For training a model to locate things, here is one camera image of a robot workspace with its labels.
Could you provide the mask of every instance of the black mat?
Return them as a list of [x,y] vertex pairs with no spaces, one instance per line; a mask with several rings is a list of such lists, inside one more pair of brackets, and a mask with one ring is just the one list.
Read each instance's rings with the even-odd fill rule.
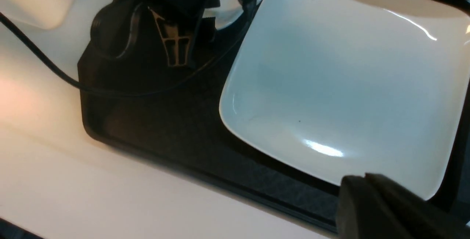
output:
[[[220,31],[217,40],[230,40],[243,24],[240,20],[234,27]],[[127,30],[125,25],[115,27],[109,33],[108,42],[119,47]],[[226,42],[216,42],[213,50],[225,47]],[[336,232],[338,187],[268,157],[232,135],[222,124],[218,102],[238,47],[215,67],[155,97],[124,100],[82,93],[86,131],[94,139],[126,153],[170,166]],[[190,70],[168,68],[163,54],[154,19],[147,12],[131,56],[122,61],[107,61],[89,46],[78,64],[79,78],[90,86],[146,92],[168,85],[172,82],[168,77],[190,74]],[[455,182],[460,181],[465,147],[466,144],[460,152],[453,152],[451,162],[455,170],[447,174],[445,189],[435,199],[435,204],[446,211],[455,205],[458,189]],[[457,215],[465,219],[469,213]]]

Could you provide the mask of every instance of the black wire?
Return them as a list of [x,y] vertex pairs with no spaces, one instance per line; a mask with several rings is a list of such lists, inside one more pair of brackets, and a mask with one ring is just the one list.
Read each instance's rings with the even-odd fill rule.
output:
[[24,43],[29,48],[29,50],[31,50],[31,52],[33,52],[34,55],[36,55],[37,58],[39,58],[42,61],[42,63],[46,65],[54,74],[56,74],[59,78],[69,83],[70,85],[78,88],[82,92],[86,92],[92,95],[98,95],[102,97],[138,98],[138,97],[149,97],[152,95],[167,92],[169,90],[173,90],[174,88],[177,88],[183,85],[187,81],[194,78],[196,75],[208,69],[210,66],[218,63],[222,59],[222,57],[224,57],[230,50],[232,50],[232,48],[243,38],[243,36],[245,36],[245,33],[250,27],[250,23],[254,16],[254,11],[256,9],[256,0],[244,1],[242,7],[243,7],[245,17],[247,18],[246,23],[243,26],[242,30],[240,30],[238,35],[235,37],[235,40],[230,45],[228,45],[228,47],[225,50],[223,50],[222,53],[208,60],[207,63],[205,63],[202,67],[200,67],[198,70],[193,72],[187,78],[183,79],[181,82],[171,87],[164,88],[162,90],[154,90],[154,91],[143,92],[143,93],[123,93],[123,92],[116,91],[116,90],[103,90],[100,88],[89,87],[89,86],[83,85],[82,83],[74,80],[72,77],[67,75],[59,67],[57,67],[57,65],[55,65],[20,29],[18,29],[18,27],[14,23],[12,23],[1,12],[0,12],[0,21],[2,22],[3,25],[5,25],[5,27],[8,28],[8,30],[10,30],[15,36],[17,36],[18,39],[20,39],[22,43]]

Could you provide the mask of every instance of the white table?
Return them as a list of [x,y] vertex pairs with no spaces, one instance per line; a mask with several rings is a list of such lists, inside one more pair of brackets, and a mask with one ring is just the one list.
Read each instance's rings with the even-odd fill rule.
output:
[[[97,11],[54,30],[20,25],[77,78]],[[314,227],[114,151],[84,131],[79,92],[0,26],[0,218],[46,239],[325,238]]]

